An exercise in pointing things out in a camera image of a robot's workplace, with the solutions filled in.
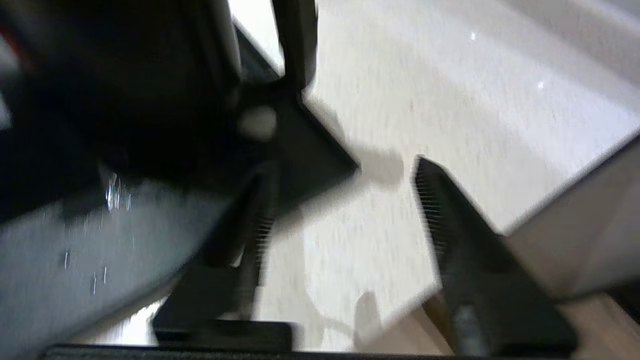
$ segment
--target black base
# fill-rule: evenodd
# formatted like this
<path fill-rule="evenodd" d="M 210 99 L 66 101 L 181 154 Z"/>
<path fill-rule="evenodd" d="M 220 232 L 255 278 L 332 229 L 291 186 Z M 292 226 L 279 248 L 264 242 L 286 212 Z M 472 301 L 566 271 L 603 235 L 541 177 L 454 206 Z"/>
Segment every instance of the black base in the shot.
<path fill-rule="evenodd" d="M 275 77 L 242 34 L 239 43 L 251 77 Z M 347 179 L 357 164 L 299 99 L 273 107 L 283 213 Z M 27 117 L 23 124 L 56 118 L 32 110 L 14 117 Z M 64 341 L 166 284 L 211 240 L 247 178 L 210 169 L 206 189 L 112 178 L 108 211 L 104 171 L 82 142 L 67 130 L 29 136 L 34 129 L 0 131 L 2 359 Z M 25 152 L 30 139 L 39 140 Z"/>

